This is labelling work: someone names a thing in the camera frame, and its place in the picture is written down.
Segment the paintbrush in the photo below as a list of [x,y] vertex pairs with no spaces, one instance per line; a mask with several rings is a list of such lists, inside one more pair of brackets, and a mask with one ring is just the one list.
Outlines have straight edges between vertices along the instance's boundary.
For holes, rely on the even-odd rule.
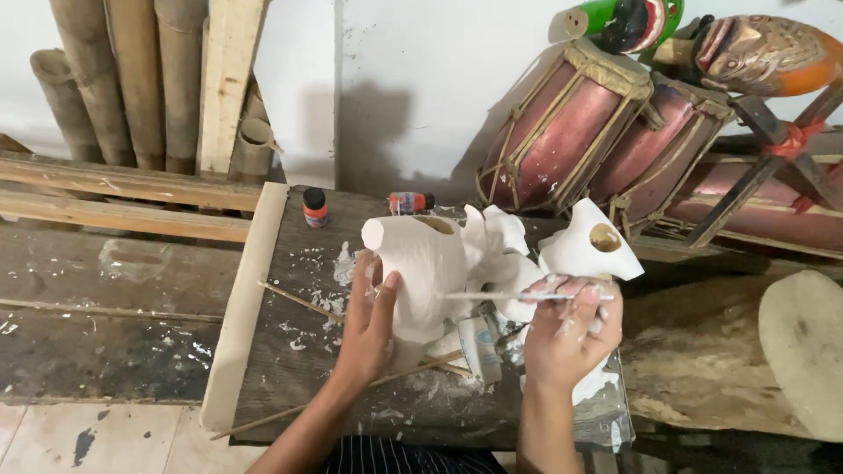
[[[439,294],[440,299],[532,299],[533,301],[541,301],[546,299],[573,299],[571,294],[556,294],[556,293],[492,293],[492,292],[477,292],[477,293],[450,293]],[[614,296],[607,294],[600,297],[600,301],[612,301]]]

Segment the green puppet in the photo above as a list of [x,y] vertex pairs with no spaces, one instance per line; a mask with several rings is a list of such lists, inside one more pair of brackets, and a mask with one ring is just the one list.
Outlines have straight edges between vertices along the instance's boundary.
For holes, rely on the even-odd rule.
[[600,33],[600,49],[631,54],[661,45],[679,26],[684,0],[593,0],[565,14],[574,38]]

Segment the striped cloth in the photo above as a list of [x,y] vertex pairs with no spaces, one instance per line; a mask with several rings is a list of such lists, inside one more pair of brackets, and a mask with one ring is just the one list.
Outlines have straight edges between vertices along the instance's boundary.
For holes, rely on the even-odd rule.
[[486,450],[410,446],[378,436],[346,436],[325,460],[325,474],[507,474]]

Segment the drum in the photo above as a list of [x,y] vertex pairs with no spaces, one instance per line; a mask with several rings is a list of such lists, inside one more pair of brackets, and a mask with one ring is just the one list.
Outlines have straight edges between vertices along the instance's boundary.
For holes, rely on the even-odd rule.
[[515,213],[570,207],[650,94],[638,62],[568,43],[497,134],[477,171],[481,199]]
[[[811,153],[816,148],[812,144],[822,142],[823,135],[827,134],[812,137],[806,151]],[[836,172],[843,170],[841,155],[821,154],[818,158],[818,163],[834,181],[843,182],[843,174]],[[687,229],[692,229],[705,218],[756,159],[753,156],[708,154],[691,172],[655,229],[684,237]],[[843,213],[812,204],[803,196],[802,181],[794,174],[777,173],[765,181],[717,235],[843,259]]]
[[658,220],[671,197],[732,120],[728,96],[652,74],[650,106],[663,125],[653,130],[639,117],[588,185],[588,196],[606,209],[627,237]]

